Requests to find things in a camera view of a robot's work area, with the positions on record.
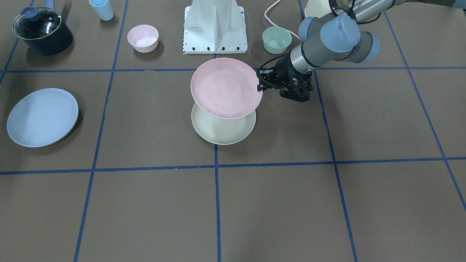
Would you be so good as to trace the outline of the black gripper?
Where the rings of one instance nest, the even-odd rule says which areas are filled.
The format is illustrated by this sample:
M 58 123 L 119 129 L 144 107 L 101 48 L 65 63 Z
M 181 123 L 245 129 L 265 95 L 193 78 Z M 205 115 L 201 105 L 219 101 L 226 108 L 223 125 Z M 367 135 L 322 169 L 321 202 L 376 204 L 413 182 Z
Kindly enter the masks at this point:
M 304 74 L 297 71 L 290 60 L 290 55 L 279 55 L 261 65 L 257 69 L 257 90 L 279 90 L 282 98 L 297 102 L 310 100 L 313 91 L 311 84 L 313 72 L 306 70 Z

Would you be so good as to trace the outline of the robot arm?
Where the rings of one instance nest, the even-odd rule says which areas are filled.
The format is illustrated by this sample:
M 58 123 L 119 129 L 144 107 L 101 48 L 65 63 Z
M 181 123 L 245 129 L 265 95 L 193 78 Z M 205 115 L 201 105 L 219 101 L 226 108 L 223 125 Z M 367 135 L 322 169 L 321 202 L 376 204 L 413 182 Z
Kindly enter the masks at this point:
M 378 20 L 380 15 L 404 0 L 352 0 L 331 8 L 322 17 L 305 18 L 299 26 L 301 43 L 274 60 L 269 70 L 261 65 L 256 71 L 257 90 L 279 90 L 280 96 L 306 102 L 313 91 L 313 72 L 330 61 L 366 63 L 380 50 L 379 39 L 359 26 Z

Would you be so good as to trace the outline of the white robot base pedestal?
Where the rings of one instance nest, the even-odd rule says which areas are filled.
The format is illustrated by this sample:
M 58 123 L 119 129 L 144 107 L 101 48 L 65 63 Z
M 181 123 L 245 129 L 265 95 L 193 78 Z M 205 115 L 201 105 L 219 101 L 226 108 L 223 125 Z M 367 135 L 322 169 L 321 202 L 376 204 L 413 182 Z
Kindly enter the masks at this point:
M 183 53 L 248 51 L 245 10 L 236 0 L 193 0 L 183 14 Z

